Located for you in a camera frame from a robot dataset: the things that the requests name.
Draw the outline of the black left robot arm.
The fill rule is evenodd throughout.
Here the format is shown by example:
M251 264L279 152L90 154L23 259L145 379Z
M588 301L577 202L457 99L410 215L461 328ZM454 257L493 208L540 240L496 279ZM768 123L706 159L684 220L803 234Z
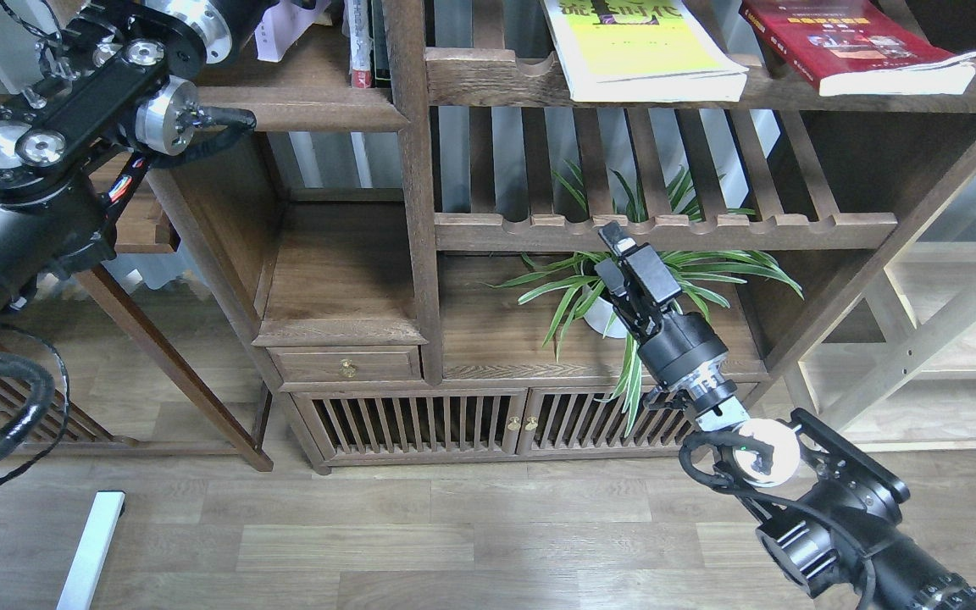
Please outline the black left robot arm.
M66 278L114 255L116 223L150 169L229 149L256 127L247 109L207 107L194 77L232 62L271 1L89 1L38 39L42 77L0 105L0 313L37 277ZM0 352L0 378L30 386L0 429L0 461L37 428L55 391L32 360Z

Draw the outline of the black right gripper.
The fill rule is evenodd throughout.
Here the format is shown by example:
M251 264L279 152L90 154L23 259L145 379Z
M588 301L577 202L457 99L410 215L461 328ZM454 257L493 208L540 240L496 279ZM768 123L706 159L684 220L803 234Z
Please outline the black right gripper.
M594 269L654 379L648 406L719 412L731 397L731 382L720 370L727 345L700 313L675 310L683 290L653 247L631 244L631 235L616 221L601 227L599 236L609 258Z

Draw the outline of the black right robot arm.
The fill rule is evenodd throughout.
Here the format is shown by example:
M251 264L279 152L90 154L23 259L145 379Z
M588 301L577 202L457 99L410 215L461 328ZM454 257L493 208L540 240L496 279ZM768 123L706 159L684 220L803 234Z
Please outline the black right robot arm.
M976 587L899 531L907 484L806 410L749 416L721 374L727 347L699 313L675 308L681 286L654 248L617 223L599 232L609 256L596 272L654 379L643 405L695 426L683 470L742 503L786 578L812 598L851 585L861 609L976 609Z

